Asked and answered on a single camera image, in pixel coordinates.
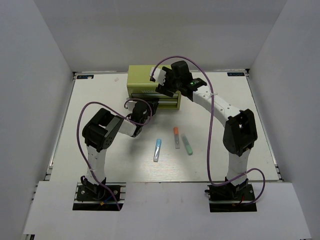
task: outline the green-capped test tube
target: green-capped test tube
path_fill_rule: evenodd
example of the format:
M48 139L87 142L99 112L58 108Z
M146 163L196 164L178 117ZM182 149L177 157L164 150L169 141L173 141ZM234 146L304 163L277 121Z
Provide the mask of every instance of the green-capped test tube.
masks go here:
M183 144L185 146L186 152L188 153L188 155L192 155L194 152L192 151L192 148L191 148L191 146L189 144L189 141L188 141L186 135L185 134L181 134L181 138L182 138L182 142L183 142Z

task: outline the white wall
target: white wall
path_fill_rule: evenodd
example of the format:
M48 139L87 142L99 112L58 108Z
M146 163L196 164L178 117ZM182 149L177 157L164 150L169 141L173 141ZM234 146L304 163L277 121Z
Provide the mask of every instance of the white wall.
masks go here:
M282 176L320 240L320 1L289 0L250 71Z
M1 0L1 239L21 237L71 86L72 72L35 3Z
M286 0L35 0L72 71L127 71L171 55L249 68Z

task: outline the orange-capped test tube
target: orange-capped test tube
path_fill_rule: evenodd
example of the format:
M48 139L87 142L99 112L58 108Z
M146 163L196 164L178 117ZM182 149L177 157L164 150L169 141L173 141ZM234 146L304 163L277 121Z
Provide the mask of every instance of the orange-capped test tube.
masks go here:
M173 128L173 133L174 133L175 149L180 149L179 130L177 127Z

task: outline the test tube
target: test tube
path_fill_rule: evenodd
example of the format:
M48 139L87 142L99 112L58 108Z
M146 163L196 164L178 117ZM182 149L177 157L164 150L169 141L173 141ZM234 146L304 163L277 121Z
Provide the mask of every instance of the test tube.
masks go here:
M192 148L191 148L191 146L189 144L189 141L188 141L186 135L185 134L181 134L181 138L182 138L182 142L183 142L183 144L185 146L186 152L188 153L188 155L192 155L194 152L192 151Z
M161 142L162 142L161 139L158 138L158 139L156 140L156 143L155 143L155 150L154 150L153 161L156 162L156 163L157 163L158 160L159 160Z
M173 133L174 133L175 149L180 149L179 130L177 127L173 128Z

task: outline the robotic arm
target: robotic arm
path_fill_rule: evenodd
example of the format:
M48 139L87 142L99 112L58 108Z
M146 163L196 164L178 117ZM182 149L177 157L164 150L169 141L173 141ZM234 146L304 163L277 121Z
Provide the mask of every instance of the robotic arm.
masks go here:
M162 67L154 71L151 81L157 81L156 92L172 97L176 91L192 102L199 104L211 113L212 93L207 83L200 78L193 78L185 61L171 65L172 69ZM224 127L223 144L229 151L229 166L225 180L230 180L247 171L248 157L254 142L257 140L255 117L251 110L240 110L214 96L214 116ZM247 175L232 181L224 188L223 195L233 198L248 185Z
M138 101L134 104L132 113L127 116L128 119L135 123L144 124L150 116L156 113L158 108L158 100L156 99L148 100L147 103L151 106L152 112L145 102ZM105 175L106 152L117 133L135 138L142 131L142 125L134 124L131 121L101 108L82 130L91 170L102 184L107 181ZM95 199L100 199L105 194L105 189L95 181L89 168L85 177L81 178L81 183Z

